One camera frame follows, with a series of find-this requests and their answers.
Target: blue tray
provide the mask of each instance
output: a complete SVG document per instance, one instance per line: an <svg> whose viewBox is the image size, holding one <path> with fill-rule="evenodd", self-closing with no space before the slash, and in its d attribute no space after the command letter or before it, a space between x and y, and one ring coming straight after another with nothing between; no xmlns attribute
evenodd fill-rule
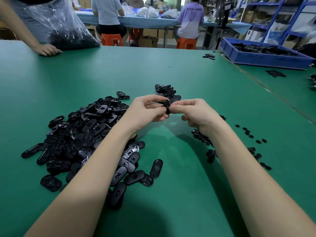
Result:
<svg viewBox="0 0 316 237"><path fill-rule="evenodd" d="M296 53L297 56L286 56L286 55L270 55L261 53L250 53L238 51L232 43L243 43L245 45L262 45L262 46L276 46L267 43L259 43L253 41L245 41L234 38L224 37L221 43L221 49L235 64L255 65L255 66L267 66L267 67L280 67L287 69L300 69L305 70L313 63L314 58L307 55L301 54L297 51L288 49L284 46L278 45L279 49Z"/></svg>

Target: purple gradient t-shirt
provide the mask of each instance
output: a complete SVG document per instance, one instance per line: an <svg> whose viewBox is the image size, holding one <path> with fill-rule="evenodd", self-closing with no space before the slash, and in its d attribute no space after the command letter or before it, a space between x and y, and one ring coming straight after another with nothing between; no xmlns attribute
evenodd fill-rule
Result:
<svg viewBox="0 0 316 237"><path fill-rule="evenodd" d="M196 39L198 27L204 22L203 6L197 2L186 4L178 17L181 27L178 29L178 36L182 38Z"/></svg>

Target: black shorts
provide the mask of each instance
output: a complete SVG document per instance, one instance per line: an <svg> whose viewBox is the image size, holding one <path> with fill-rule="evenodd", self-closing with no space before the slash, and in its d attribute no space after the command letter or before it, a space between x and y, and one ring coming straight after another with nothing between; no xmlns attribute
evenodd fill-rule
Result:
<svg viewBox="0 0 316 237"><path fill-rule="evenodd" d="M119 25L100 25L96 27L97 32L101 34L120 34L121 37L125 36L127 29L125 26Z"/></svg>

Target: hand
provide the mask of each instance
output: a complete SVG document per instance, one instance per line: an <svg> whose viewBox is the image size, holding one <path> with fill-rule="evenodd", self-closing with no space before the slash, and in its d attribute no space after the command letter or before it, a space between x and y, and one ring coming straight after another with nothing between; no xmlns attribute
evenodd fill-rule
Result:
<svg viewBox="0 0 316 237"><path fill-rule="evenodd" d="M170 113L183 113L183 121L188 121L190 127L199 128L203 135L207 135L212 124L223 119L203 99L180 100L172 103Z"/></svg>
<svg viewBox="0 0 316 237"><path fill-rule="evenodd" d="M40 44L36 46L35 48L33 48L33 50L43 56L52 56L52 55L58 55L59 53L63 53L61 50L49 44L45 44L45 45Z"/></svg>
<svg viewBox="0 0 316 237"><path fill-rule="evenodd" d="M165 114L166 107L153 102L163 102L165 100L168 100L168 98L158 95L135 98L118 124L124 125L124 128L129 128L131 134L134 134L150 122L163 121L169 118L169 115Z"/></svg>

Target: white t-shirt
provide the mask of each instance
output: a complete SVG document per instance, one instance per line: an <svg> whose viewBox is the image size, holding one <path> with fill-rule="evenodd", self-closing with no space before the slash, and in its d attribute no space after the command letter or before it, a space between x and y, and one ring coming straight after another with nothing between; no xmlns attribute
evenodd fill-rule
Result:
<svg viewBox="0 0 316 237"><path fill-rule="evenodd" d="M91 9L98 12L100 25L119 25L116 11L122 8L119 0L91 0Z"/></svg>

